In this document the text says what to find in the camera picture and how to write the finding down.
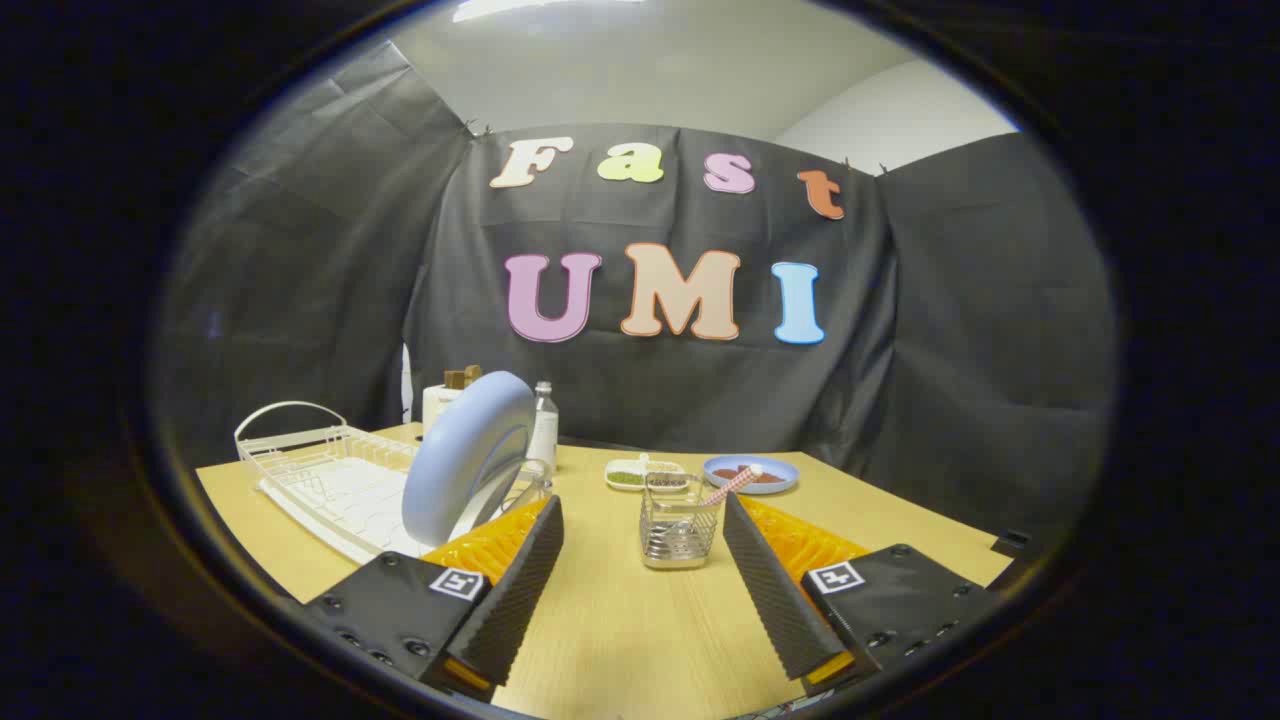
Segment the ceiling light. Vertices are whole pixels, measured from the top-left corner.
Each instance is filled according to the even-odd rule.
[[[553,3],[564,3],[566,0],[467,0],[466,3],[458,5],[457,12],[453,13],[453,22],[461,23],[462,20],[471,20],[475,18],[483,18],[485,15],[492,15],[494,13],[500,13],[503,10],[515,10],[516,8],[529,8],[529,6],[541,6],[550,5]],[[641,3],[643,0],[614,0],[616,3]]]

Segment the ceiling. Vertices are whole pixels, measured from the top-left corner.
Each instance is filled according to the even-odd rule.
[[[643,123],[774,141],[832,96],[915,58],[806,0],[570,0],[393,36],[477,132]]]

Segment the black fabric backdrop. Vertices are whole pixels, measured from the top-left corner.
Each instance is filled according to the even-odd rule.
[[[525,187],[488,186],[513,140],[571,136]],[[622,142],[663,151],[657,183],[605,181]],[[712,152],[746,155],[756,187],[714,192]],[[800,170],[842,187],[846,217],[808,204]],[[632,242],[687,274],[741,258],[731,342],[620,331]],[[595,252],[588,327],[563,343],[507,320],[511,255]],[[782,343],[771,266],[810,263],[815,346]],[[975,527],[1062,528],[1087,495],[1114,395],[1105,269],[1069,192],[1020,135],[870,176],[712,132],[567,126],[474,137],[392,45],[312,85],[239,147],[175,259],[157,332],[156,398],[188,462],[234,460],[232,433],[280,400],[376,429],[399,421],[401,342],[415,418],[444,369],[549,379],[561,432],[671,451],[803,450]],[[664,320],[659,311],[659,319]],[[278,414],[252,434],[312,427]]]
[[[570,136],[527,186],[494,190],[513,140]],[[654,183],[605,181],[596,167],[623,142],[662,149]],[[704,182],[712,152],[745,155],[756,187],[714,192]],[[797,172],[820,169],[842,188],[842,220],[818,215]],[[424,252],[404,337],[413,372],[415,416],[424,384],[479,364],[532,384],[548,379],[561,433],[669,451],[764,452],[803,448],[836,465],[860,464],[874,400],[888,364],[895,263],[873,179],[829,160],[719,133],[649,126],[566,126],[477,138],[445,190]],[[740,336],[700,340],[685,329],[623,334],[631,310],[634,242],[662,243],[687,275],[703,252],[741,258],[733,277]],[[507,258],[536,252],[543,315],[564,309],[568,273],[559,259],[595,252],[581,334],[562,343],[527,341],[507,319]],[[773,337],[782,322],[776,261],[819,269],[814,286],[818,345]]]
[[[312,83],[214,178],[174,259],[155,401],[192,466],[236,459],[253,410],[317,402],[397,424],[399,327],[471,133],[390,44]],[[250,436],[320,427],[279,411]]]
[[[1098,246],[1023,135],[876,179],[901,292],[884,424],[863,478],[1042,546],[1088,495],[1115,396]]]

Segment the pink straw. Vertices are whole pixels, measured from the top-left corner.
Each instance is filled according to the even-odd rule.
[[[741,473],[733,475],[733,479],[724,483],[718,491],[713,492],[701,502],[703,507],[723,502],[728,493],[737,492],[746,486],[754,483],[756,478],[764,474],[764,468],[760,465],[751,465],[745,468]]]

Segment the blue letter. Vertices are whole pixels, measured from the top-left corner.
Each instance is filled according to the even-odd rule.
[[[782,281],[782,324],[773,336],[791,345],[814,345],[827,333],[818,327],[813,309],[813,281],[818,268],[804,263],[774,263],[773,277]]]

